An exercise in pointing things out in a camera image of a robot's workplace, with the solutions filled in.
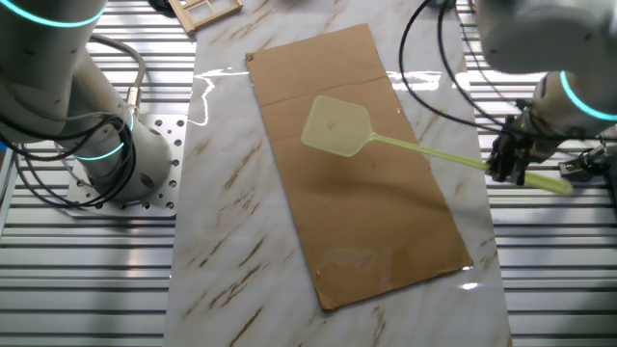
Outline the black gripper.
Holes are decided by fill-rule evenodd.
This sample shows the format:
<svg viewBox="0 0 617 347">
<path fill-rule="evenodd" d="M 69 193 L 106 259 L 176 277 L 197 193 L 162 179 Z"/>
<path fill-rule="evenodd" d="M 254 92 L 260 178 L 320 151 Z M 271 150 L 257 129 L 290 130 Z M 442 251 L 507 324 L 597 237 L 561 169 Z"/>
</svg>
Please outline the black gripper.
<svg viewBox="0 0 617 347">
<path fill-rule="evenodd" d="M 503 126 L 505 133 L 493 142 L 486 173 L 494 181 L 507 181 L 523 186 L 529 163 L 542 163 L 557 152 L 557 142 L 547 140 L 539 123 L 527 112 L 508 116 Z"/>
</svg>

